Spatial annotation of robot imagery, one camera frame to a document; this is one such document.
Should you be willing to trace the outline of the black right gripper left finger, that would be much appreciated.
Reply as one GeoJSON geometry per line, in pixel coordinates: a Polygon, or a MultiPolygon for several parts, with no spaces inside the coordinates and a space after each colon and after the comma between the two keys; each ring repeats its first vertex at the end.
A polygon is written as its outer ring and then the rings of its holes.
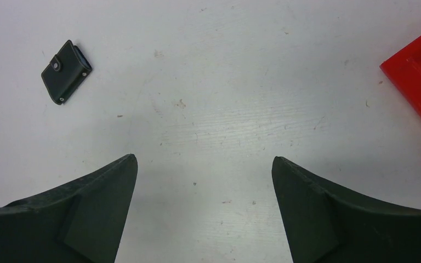
{"type": "Polygon", "coordinates": [[[114,262],[137,173],[128,154],[0,207],[0,262],[114,262]]]}

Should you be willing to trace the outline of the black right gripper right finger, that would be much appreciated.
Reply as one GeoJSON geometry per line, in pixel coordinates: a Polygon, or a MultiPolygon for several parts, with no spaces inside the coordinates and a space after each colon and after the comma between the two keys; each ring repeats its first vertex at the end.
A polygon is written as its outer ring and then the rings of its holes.
{"type": "Polygon", "coordinates": [[[363,195],[284,157],[271,174],[294,262],[421,262],[421,209],[363,195]]]}

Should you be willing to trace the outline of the black leather card holder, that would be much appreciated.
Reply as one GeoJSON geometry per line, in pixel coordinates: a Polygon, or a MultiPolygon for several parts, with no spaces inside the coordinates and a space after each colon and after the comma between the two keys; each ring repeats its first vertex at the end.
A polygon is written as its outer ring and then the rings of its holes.
{"type": "Polygon", "coordinates": [[[67,40],[41,73],[51,100],[62,105],[91,74],[93,68],[80,48],[67,40]]]}

